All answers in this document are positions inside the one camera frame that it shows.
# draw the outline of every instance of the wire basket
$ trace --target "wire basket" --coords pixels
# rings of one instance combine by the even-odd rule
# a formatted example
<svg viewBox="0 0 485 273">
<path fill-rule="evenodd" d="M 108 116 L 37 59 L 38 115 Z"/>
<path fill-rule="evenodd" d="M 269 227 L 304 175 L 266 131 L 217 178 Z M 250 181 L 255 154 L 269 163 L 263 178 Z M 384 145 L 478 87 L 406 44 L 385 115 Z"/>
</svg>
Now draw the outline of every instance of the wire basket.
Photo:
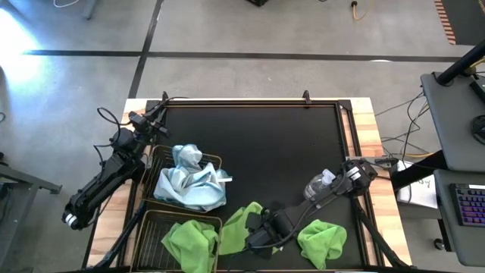
<svg viewBox="0 0 485 273">
<path fill-rule="evenodd" d="M 150 160 L 152 166 L 147 170 L 143 177 L 142 183 L 145 184 L 143 188 L 143 199 L 148 202 L 155 202 L 164 206 L 170 206 L 178 209 L 183 209 L 191 212 L 206 213 L 195 209 L 186 208 L 183 204 L 177 202 L 168 202 L 165 200 L 156 199 L 153 196 L 155 187 L 157 186 L 158 178 L 162 168 L 174 168 L 174 157 L 172 156 L 172 147 L 157 145 L 150 154 Z M 202 159 L 199 162 L 199 166 L 204 168 L 208 163 L 212 163 L 214 169 L 220 169 L 222 166 L 222 158 L 216 155 L 202 154 Z"/>
<path fill-rule="evenodd" d="M 222 220 L 217 217 L 191 215 L 186 213 L 148 210 L 143 216 L 142 226 L 136 238 L 131 271 L 182 271 L 180 264 L 161 243 L 163 237 L 176 223 L 183 224 L 196 220 L 214 226 L 219 236 L 213 250 L 215 256 L 213 270 L 217 270 L 219 242 L 221 241 Z"/>
</svg>

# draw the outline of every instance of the plastic bottle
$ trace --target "plastic bottle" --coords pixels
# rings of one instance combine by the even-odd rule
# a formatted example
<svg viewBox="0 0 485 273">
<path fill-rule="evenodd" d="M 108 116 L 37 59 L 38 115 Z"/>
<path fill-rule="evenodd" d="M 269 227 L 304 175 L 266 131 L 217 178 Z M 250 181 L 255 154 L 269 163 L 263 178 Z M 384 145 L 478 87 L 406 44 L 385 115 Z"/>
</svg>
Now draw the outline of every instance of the plastic bottle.
<svg viewBox="0 0 485 273">
<path fill-rule="evenodd" d="M 335 179 L 335 175 L 332 174 L 331 171 L 324 169 L 321 174 L 317 174 L 313 179 L 310 180 L 310 183 L 306 185 L 305 190 L 303 191 L 303 196 L 310 200 L 313 196 L 319 194 L 325 188 L 329 187 L 332 183 L 333 179 Z"/>
</svg>

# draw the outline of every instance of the green towel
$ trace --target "green towel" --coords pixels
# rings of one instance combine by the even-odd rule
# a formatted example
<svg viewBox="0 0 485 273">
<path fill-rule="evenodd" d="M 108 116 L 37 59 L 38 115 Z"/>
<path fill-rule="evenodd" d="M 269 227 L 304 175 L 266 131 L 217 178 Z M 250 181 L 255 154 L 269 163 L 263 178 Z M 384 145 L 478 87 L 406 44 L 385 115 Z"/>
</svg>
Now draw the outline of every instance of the green towel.
<svg viewBox="0 0 485 273">
<path fill-rule="evenodd" d="M 342 254 L 343 244 L 347 240 L 345 228 L 314 220 L 298 234 L 298 244 L 302 256 L 310 259 L 313 265 L 325 269 L 325 259 L 337 259 Z"/>
<path fill-rule="evenodd" d="M 214 265 L 217 233 L 209 224 L 190 220 L 174 224 L 161 242 L 186 273 L 206 273 Z"/>
<path fill-rule="evenodd" d="M 246 246 L 246 238 L 249 236 L 246 228 L 246 219 L 250 212 L 261 213 L 263 207 L 256 202 L 249 204 L 247 208 L 238 209 L 227 220 L 222 227 L 221 244 L 219 246 L 219 255 L 238 253 Z"/>
</svg>

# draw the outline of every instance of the black floor stripe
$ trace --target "black floor stripe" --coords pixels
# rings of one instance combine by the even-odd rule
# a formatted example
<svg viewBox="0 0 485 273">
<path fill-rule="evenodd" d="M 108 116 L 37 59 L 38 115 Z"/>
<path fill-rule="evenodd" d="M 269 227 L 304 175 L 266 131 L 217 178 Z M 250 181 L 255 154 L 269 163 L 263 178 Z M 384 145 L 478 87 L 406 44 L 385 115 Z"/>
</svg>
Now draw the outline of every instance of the black floor stripe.
<svg viewBox="0 0 485 273">
<path fill-rule="evenodd" d="M 138 57 L 135 51 L 98 51 L 98 50 L 27 50 L 23 55 L 35 56 L 85 56 L 85 57 Z"/>
<path fill-rule="evenodd" d="M 138 65 L 136 66 L 135 76 L 133 76 L 133 81 L 131 82 L 130 92 L 128 93 L 128 99 L 135 99 L 138 93 L 139 83 L 142 80 L 143 70 L 145 69 L 145 63 L 147 54 L 152 45 L 153 35 L 157 27 L 158 15 L 160 14 L 161 4 L 164 0 L 157 0 L 155 3 L 155 9 L 153 10 L 152 19 L 150 20 L 149 30 L 146 34 L 145 42 L 143 43 L 142 54 L 139 57 Z"/>
<path fill-rule="evenodd" d="M 264 60 L 315 60 L 315 61 L 410 61 L 455 62 L 460 57 L 446 56 L 389 56 L 389 55 L 325 55 L 293 53 L 238 53 L 238 52 L 148 52 L 149 58 L 202 58 L 202 59 L 264 59 Z"/>
</svg>

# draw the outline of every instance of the keyboard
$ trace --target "keyboard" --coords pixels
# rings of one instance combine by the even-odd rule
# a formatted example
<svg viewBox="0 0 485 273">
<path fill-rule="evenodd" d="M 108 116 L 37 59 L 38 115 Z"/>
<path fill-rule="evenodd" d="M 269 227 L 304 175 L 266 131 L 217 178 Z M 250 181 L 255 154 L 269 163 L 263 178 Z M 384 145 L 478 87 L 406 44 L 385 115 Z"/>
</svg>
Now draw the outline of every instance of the keyboard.
<svg viewBox="0 0 485 273">
<path fill-rule="evenodd" d="M 485 228 L 485 186 L 450 184 L 458 224 Z"/>
</svg>

